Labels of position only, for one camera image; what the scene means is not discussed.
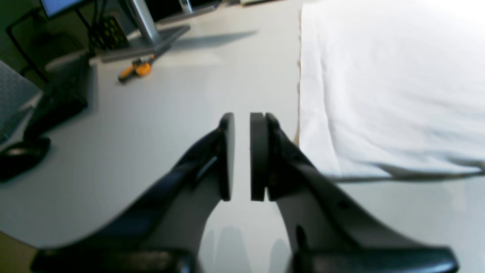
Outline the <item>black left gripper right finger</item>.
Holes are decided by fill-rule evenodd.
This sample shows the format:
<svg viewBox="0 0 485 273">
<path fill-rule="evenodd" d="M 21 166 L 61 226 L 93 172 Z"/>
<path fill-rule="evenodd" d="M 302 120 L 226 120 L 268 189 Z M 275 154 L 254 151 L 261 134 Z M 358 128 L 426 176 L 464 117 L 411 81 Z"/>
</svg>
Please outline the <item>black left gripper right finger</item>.
<svg viewBox="0 0 485 273">
<path fill-rule="evenodd" d="M 456 273 L 446 246 L 385 225 L 324 177 L 270 113 L 250 114 L 251 199 L 281 213 L 293 273 Z"/>
</svg>

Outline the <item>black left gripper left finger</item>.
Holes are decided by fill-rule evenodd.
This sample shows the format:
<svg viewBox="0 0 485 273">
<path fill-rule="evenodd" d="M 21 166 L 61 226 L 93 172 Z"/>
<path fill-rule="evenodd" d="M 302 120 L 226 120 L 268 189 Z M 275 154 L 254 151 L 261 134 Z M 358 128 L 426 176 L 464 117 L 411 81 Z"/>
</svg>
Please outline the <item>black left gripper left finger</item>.
<svg viewBox="0 0 485 273">
<path fill-rule="evenodd" d="M 194 273 L 206 222 L 231 198 L 234 115 L 194 143 L 168 173 L 87 237 L 40 249 L 34 273 Z"/>
</svg>

